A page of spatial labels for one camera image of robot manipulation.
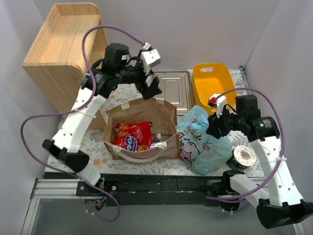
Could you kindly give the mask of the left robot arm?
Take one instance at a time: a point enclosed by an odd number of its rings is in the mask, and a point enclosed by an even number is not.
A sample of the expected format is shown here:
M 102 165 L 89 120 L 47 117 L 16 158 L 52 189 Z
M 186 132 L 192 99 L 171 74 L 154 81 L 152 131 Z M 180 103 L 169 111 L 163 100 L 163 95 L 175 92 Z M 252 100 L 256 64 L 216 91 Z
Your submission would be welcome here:
M 138 56 L 131 57 L 129 48 L 119 43 L 106 47 L 103 59 L 97 60 L 81 83 L 78 96 L 61 129 L 42 146 L 56 159 L 67 165 L 77 176 L 88 182 L 87 190 L 94 196 L 100 195 L 104 184 L 101 175 L 92 166 L 89 156 L 80 151 L 82 138 L 99 108 L 119 84 L 135 84 L 144 99 L 161 94 L 159 79 L 150 85 L 146 79 L 151 68 L 160 64 L 160 54 L 149 43 L 145 43 Z

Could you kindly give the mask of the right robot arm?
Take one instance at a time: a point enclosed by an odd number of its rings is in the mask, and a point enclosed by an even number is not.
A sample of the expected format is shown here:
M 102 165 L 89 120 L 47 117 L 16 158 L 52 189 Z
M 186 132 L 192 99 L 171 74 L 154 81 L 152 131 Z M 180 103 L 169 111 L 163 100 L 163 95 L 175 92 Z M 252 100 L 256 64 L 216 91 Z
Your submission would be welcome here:
M 257 212 L 266 229 L 297 224 L 313 214 L 313 204 L 306 202 L 298 191 L 286 159 L 283 156 L 284 137 L 271 117 L 261 117 L 255 95 L 235 98 L 235 113 L 227 109 L 225 96 L 214 94 L 208 105 L 216 109 L 208 117 L 207 133 L 225 137 L 230 131 L 240 131 L 247 136 L 258 157 L 266 179 L 257 186 L 242 170 L 228 170 L 214 187 L 218 193 L 235 192 L 246 199 Z

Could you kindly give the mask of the blue cartoon plastic bag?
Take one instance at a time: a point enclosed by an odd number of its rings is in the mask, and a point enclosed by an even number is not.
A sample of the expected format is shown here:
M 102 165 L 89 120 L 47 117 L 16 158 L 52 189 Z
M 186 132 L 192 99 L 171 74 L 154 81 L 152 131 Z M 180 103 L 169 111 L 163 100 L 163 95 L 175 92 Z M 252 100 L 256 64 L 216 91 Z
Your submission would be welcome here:
M 208 113 L 198 105 L 180 117 L 176 126 L 179 155 L 187 167 L 199 175 L 217 171 L 232 157 L 229 138 L 217 139 L 207 134 L 208 127 Z

